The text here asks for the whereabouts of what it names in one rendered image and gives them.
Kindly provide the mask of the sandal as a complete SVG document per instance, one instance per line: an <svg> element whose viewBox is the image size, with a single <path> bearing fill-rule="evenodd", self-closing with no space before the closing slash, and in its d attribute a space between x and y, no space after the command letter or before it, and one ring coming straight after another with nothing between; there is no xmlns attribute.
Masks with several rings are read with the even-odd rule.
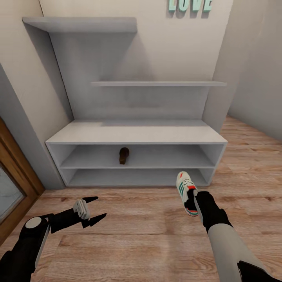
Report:
<svg viewBox="0 0 282 282"><path fill-rule="evenodd" d="M121 148L119 154L120 154L119 163L124 165L126 163L126 157L129 156L129 149L126 147Z"/></svg>

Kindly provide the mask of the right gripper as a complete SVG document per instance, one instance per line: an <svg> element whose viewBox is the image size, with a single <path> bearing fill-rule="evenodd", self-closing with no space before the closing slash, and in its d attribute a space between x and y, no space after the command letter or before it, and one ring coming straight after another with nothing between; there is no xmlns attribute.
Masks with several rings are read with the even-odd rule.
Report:
<svg viewBox="0 0 282 282"><path fill-rule="evenodd" d="M188 210L197 210L194 199L188 199L187 202L184 203L184 207L188 208Z"/></svg>

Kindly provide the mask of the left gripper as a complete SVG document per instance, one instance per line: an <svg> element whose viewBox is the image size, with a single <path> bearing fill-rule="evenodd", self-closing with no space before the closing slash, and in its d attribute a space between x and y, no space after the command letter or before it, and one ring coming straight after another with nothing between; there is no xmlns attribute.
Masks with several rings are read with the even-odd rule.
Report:
<svg viewBox="0 0 282 282"><path fill-rule="evenodd" d="M93 200L98 200L98 197L84 197L83 198L86 203L89 203ZM63 211L64 214L64 226L65 228L68 228L74 224L77 224L79 222L82 223L83 228L86 228L87 226L93 226L95 225L97 222L99 222L100 220L102 220L104 217L106 217L107 213L90 218L89 219L82 219L81 217L79 217L78 212L74 213L73 208L69 209L69 210L65 210Z"/></svg>

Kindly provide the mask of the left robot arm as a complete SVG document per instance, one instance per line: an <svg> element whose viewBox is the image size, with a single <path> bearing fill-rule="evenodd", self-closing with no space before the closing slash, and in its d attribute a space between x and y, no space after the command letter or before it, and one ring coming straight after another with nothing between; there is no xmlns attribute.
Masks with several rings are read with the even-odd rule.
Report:
<svg viewBox="0 0 282 282"><path fill-rule="evenodd" d="M77 199L72 209L62 213L33 217L23 226L12 251L7 251L0 260L0 282L30 282L40 260L50 228L55 233L79 222L83 228L93 226L107 213L90 218L87 203L98 197ZM89 220L90 218L90 220Z"/></svg>

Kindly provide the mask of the gym shoe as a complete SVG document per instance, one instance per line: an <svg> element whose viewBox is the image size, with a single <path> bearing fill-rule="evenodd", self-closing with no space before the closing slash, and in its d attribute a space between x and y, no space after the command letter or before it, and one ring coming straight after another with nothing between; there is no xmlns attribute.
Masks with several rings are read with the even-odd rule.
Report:
<svg viewBox="0 0 282 282"><path fill-rule="evenodd" d="M193 181L186 171L181 171L178 174L176 184L183 204L187 202L188 199L194 199L193 191L197 190L197 187L194 185ZM199 215L197 210L188 210L188 208L185 208L185 211L192 217Z"/></svg>

